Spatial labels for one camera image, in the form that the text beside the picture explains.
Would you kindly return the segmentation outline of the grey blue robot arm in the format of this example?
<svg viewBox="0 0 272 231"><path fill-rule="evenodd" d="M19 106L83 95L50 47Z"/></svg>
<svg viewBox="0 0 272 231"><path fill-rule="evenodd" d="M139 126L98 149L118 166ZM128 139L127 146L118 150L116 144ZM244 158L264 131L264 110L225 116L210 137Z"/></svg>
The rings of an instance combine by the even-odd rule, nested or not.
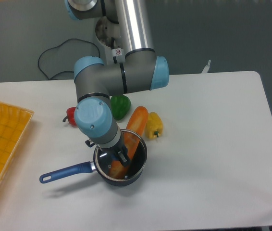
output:
<svg viewBox="0 0 272 231"><path fill-rule="evenodd" d="M128 149L111 112L110 97L163 88L169 68L153 48L146 3L143 0L67 0L69 15L76 20L108 16L119 24L124 61L105 65L86 56L74 65L78 128L99 148L109 151L121 165L130 164Z"/></svg>

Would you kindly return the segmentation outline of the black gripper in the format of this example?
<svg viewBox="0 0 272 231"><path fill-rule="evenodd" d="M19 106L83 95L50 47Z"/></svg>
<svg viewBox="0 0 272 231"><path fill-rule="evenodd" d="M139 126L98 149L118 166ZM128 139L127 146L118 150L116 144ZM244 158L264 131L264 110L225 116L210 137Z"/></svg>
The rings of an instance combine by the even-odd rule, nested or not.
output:
<svg viewBox="0 0 272 231"><path fill-rule="evenodd" d="M123 137L117 139L117 141L112 140L107 144L96 144L91 139L85 141L85 144L88 147L97 146L104 153L110 153L115 160L119 160L123 167L127 167L130 165L131 160L127 155L127 148L124 144Z"/></svg>

